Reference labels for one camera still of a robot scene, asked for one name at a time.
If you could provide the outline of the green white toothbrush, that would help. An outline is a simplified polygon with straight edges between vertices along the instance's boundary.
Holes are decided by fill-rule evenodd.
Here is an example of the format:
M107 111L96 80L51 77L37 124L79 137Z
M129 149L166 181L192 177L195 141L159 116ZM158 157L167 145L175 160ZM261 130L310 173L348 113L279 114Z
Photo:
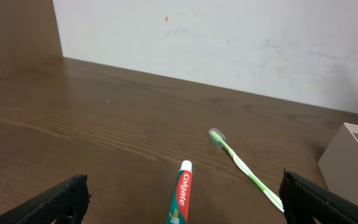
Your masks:
M235 153L235 151L226 142L225 135L216 128L211 128L208 131L209 140L217 148L223 148L232 159L237 168L244 173L258 188L264 193L264 195L270 200L270 202L282 213L284 208L280 198L271 191L245 164L245 162Z

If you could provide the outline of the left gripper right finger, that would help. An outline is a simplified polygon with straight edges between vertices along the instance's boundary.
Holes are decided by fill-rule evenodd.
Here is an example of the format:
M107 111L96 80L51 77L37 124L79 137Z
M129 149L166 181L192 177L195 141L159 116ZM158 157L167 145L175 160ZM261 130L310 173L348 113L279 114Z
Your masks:
M279 197L288 224L358 224L356 204L292 171L283 171Z

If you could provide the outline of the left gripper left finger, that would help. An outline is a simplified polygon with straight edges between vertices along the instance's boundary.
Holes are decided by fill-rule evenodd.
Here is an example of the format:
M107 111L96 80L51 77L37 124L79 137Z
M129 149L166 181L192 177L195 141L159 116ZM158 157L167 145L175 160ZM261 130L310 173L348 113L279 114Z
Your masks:
M90 203L86 175L75 175L0 215L0 224L81 224Z

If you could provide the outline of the red green toothpaste tube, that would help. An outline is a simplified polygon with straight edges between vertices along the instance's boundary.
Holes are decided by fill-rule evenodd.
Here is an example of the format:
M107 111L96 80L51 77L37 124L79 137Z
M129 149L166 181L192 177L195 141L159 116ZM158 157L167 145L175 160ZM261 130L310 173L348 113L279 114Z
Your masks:
M166 224L188 224L192 180L192 163L185 160L178 171Z

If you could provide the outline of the white cardboard box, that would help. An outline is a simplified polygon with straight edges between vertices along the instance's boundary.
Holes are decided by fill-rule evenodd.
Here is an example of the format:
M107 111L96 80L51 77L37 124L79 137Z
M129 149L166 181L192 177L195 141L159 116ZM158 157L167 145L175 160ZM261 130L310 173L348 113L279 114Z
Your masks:
M339 128L318 166L331 192L358 205L358 125Z

